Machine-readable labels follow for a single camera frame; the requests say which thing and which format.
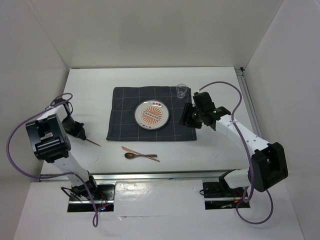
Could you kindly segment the patterned glass plate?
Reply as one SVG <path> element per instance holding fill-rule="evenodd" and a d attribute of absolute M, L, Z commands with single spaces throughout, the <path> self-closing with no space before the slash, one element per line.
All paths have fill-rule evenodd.
<path fill-rule="evenodd" d="M 144 100 L 134 111 L 135 122 L 145 130 L 158 130 L 170 119 L 168 107 L 158 100 Z"/>

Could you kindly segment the copper fork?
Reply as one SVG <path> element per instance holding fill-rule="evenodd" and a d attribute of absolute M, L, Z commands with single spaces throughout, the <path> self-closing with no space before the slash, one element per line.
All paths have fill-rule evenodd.
<path fill-rule="evenodd" d="M 92 140 L 89 140 L 88 138 L 86 138 L 85 140 L 86 140 L 87 142 L 91 143 L 91 144 L 94 144 L 94 145 L 96 145 L 96 146 L 98 146 L 98 147 L 101 147 L 100 144 L 98 144 L 98 143 L 96 143 L 96 142 L 94 142 L 94 141 L 92 141 Z"/>

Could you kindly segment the dark grey checked cloth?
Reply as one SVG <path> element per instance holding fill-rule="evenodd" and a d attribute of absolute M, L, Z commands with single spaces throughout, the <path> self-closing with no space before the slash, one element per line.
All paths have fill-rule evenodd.
<path fill-rule="evenodd" d="M 158 100 L 169 110 L 168 122 L 160 129 L 144 129 L 135 120 L 136 108 L 148 100 Z M 179 125 L 185 104 L 191 102 L 190 88 L 180 99 L 175 86 L 115 87 L 106 139 L 120 142 L 195 141 L 196 131 Z"/>

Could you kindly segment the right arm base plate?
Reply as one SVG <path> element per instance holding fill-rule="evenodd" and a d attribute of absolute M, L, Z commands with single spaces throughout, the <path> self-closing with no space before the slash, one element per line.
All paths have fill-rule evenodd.
<path fill-rule="evenodd" d="M 203 182 L 199 194 L 204 198 L 205 210 L 235 209 L 243 200 L 243 188 L 227 188 L 220 182 Z"/>

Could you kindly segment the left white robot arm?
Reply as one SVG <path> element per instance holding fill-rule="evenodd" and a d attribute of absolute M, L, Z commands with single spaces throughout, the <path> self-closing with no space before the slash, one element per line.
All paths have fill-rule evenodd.
<path fill-rule="evenodd" d="M 66 174 L 71 182 L 71 192 L 92 200 L 98 197 L 99 187 L 94 177 L 71 154 L 68 135 L 86 140 L 84 124 L 72 117 L 70 102 L 61 96 L 54 99 L 46 112 L 25 124 L 34 155 L 54 165 Z"/>

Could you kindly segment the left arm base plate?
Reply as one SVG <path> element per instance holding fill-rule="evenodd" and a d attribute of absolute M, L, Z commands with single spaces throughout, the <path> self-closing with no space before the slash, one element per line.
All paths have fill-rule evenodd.
<path fill-rule="evenodd" d="M 113 212 L 115 199 L 115 183 L 98 184 L 97 193 L 93 195 L 94 204 L 99 212 Z M 68 194 L 69 201 L 68 213 L 90 213 L 94 212 L 94 207 L 89 198 L 77 196 L 71 193 L 69 189 L 65 189 Z"/>

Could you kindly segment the clear plastic cup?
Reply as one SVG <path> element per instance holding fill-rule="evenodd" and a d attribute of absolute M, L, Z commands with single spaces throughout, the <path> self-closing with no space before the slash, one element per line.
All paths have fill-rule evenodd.
<path fill-rule="evenodd" d="M 183 99 L 186 96 L 187 91 L 188 87 L 183 83 L 180 83 L 176 86 L 176 93 L 179 99 Z"/>

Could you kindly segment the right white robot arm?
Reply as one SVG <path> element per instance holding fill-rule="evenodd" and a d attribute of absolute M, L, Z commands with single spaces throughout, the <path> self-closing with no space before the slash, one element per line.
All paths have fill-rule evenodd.
<path fill-rule="evenodd" d="M 226 136 L 245 151 L 249 167 L 231 170 L 220 176 L 218 190 L 230 196 L 235 189 L 252 187 L 265 192 L 289 176 L 283 146 L 270 143 L 242 125 L 223 106 L 216 107 L 208 92 L 196 93 L 194 103 L 186 103 L 179 124 L 200 129 L 203 125 Z"/>

